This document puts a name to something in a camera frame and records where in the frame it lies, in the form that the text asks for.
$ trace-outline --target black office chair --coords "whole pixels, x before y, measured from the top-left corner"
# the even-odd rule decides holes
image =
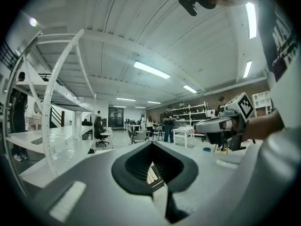
[[[108,141],[104,141],[105,138],[107,138],[108,136],[103,136],[101,135],[101,133],[105,132],[105,130],[103,129],[103,127],[99,127],[97,126],[97,124],[94,126],[94,130],[95,130],[95,138],[99,139],[100,141],[96,142],[96,146],[98,147],[99,144],[103,143],[104,146],[106,147],[106,143],[110,144]]]

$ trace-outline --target white cube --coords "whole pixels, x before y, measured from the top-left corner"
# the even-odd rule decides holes
[[[245,122],[249,120],[249,118],[254,114],[253,105],[246,95],[245,92],[235,96],[226,104],[227,109],[233,109],[238,113],[241,113]]]

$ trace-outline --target white curved frame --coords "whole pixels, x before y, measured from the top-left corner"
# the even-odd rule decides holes
[[[72,38],[72,40],[68,41],[69,42],[68,45],[66,46],[66,48],[64,49],[64,51],[60,55],[54,69],[52,70],[51,77],[48,81],[47,88],[46,88],[45,95],[44,95],[44,100],[43,100],[44,103],[43,104],[41,104],[40,99],[38,98],[37,93],[35,91],[33,82],[31,80],[31,77],[30,77],[30,74],[29,74],[28,61],[27,61],[27,58],[26,58],[27,54],[30,52],[30,50],[33,48],[33,46],[35,44],[38,44],[38,39],[41,38],[41,37],[45,37],[44,35],[42,35],[41,31],[39,31],[33,37],[33,39],[30,41],[28,46],[25,48],[24,52],[20,55],[13,71],[11,72],[11,76],[10,76],[9,81],[8,81],[8,87],[7,87],[8,92],[6,93],[4,110],[3,110],[3,120],[4,121],[8,121],[9,98],[10,98],[11,92],[13,90],[13,86],[15,84],[17,71],[20,69],[20,66],[22,64],[21,62],[23,60],[23,62],[25,63],[25,68],[26,68],[27,75],[28,75],[28,83],[29,83],[32,95],[33,95],[35,101],[37,102],[39,109],[42,111],[42,139],[43,139],[44,153],[45,153],[45,158],[46,158],[46,161],[48,163],[48,166],[49,166],[49,169],[51,171],[51,174],[52,174],[53,178],[56,178],[58,176],[58,173],[57,173],[57,171],[55,169],[55,165],[52,161],[52,155],[51,155],[50,144],[49,144],[49,142],[50,142],[49,141],[49,132],[50,132],[50,130],[49,130],[49,115],[50,115],[50,108],[51,108],[51,98],[52,98],[53,92],[55,90],[55,83],[56,83],[57,77],[59,75],[59,72],[60,72],[60,70],[63,66],[64,61],[66,60],[66,57],[68,56],[69,52],[71,51],[71,49],[74,46],[76,46],[77,56],[78,56],[78,59],[79,59],[79,65],[80,65],[81,70],[83,72],[86,83],[87,83],[87,85],[88,85],[88,87],[89,87],[89,89],[90,89],[90,91],[93,95],[93,98],[94,98],[93,111],[95,110],[96,94],[94,94],[94,92],[93,92],[93,90],[90,86],[90,83],[88,81],[87,74],[86,74],[84,65],[82,63],[80,50],[79,50],[79,44],[78,44],[78,41],[79,41],[80,37],[83,35],[83,33],[84,33],[84,29],[81,29]],[[77,100],[77,98],[71,96],[70,94],[66,94],[66,98],[70,99],[71,101],[73,101],[78,106],[82,106],[83,108],[87,109],[87,106],[85,106],[82,102],[79,102]],[[74,130],[72,131],[73,140],[74,140],[73,143],[74,143],[74,148],[75,148],[74,156],[75,157],[79,156],[80,159],[81,159],[82,155],[80,155],[80,149],[81,149],[82,145],[80,144],[81,137],[79,136],[79,130],[80,130],[79,126],[81,126],[81,112],[75,112],[74,113],[74,123],[75,123],[75,126],[74,126]],[[28,195],[27,192],[26,192],[26,189],[24,188],[22,180],[20,179],[20,177],[19,177],[19,175],[18,175],[18,173],[17,173],[17,171],[14,167],[14,164],[12,163],[13,157],[10,153],[9,144],[8,144],[9,141],[7,141],[7,139],[6,139],[6,138],[8,138],[8,129],[7,129],[6,123],[3,123],[3,136],[4,136],[4,146],[5,146],[6,151],[8,152],[7,155],[8,155],[9,164],[10,164],[10,167],[12,169],[13,175],[14,175],[20,189],[22,190],[22,192],[25,195]]]

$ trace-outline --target ceiling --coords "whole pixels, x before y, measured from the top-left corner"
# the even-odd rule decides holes
[[[26,41],[43,34],[85,33],[79,49],[88,80],[98,99],[111,105],[151,107],[147,101],[171,103],[201,93],[243,83],[247,61],[253,64],[247,80],[264,76],[266,60],[259,35],[248,38],[245,7],[207,10],[196,4],[190,16],[178,0],[32,0],[17,20]],[[36,27],[29,17],[38,21]],[[35,53],[53,68],[72,36],[40,44]],[[163,79],[133,67],[138,60],[171,77]],[[59,79],[79,97],[92,97],[74,50]],[[183,88],[198,91],[193,94]],[[136,99],[135,102],[116,100]]]

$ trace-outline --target brown wall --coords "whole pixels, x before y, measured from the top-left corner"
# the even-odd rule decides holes
[[[252,100],[252,95],[253,94],[257,94],[260,92],[264,92],[264,91],[269,91],[269,85],[267,83],[267,81],[260,81],[257,83],[253,83],[253,84],[249,84],[249,85],[245,85],[242,87],[237,87],[234,89],[230,89],[224,92],[220,92],[220,93],[216,93],[216,94],[212,94],[212,95],[208,95],[208,96],[202,96],[202,97],[198,97],[195,99],[191,99],[191,100],[187,100],[185,101],[185,104],[190,104],[190,105],[200,105],[203,104],[204,102],[208,103],[209,106],[209,110],[211,109],[215,109],[218,106],[218,98],[220,96],[224,96],[226,99],[226,103],[228,101],[230,101],[233,97],[235,97],[236,95],[245,92],[248,96],[249,99]],[[171,104],[171,106],[173,108],[178,108],[178,105],[181,101],[179,101],[178,103],[175,104]],[[163,107],[159,107],[159,108],[155,108],[155,109],[150,109],[146,111],[146,116],[148,116],[149,114],[152,115],[153,119],[155,121],[159,121],[160,120],[160,114],[164,113],[166,111],[166,107],[167,106],[163,106]]]

